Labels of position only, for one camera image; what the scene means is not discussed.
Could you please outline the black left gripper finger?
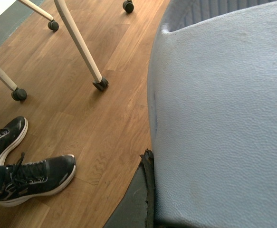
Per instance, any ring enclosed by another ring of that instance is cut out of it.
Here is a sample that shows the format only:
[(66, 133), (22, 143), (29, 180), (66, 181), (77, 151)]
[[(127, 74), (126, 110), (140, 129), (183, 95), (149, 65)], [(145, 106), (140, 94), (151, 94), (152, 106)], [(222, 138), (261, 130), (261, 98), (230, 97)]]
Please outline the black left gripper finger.
[(139, 166), (105, 228), (153, 228), (155, 177), (153, 152), (146, 149), (140, 155)]

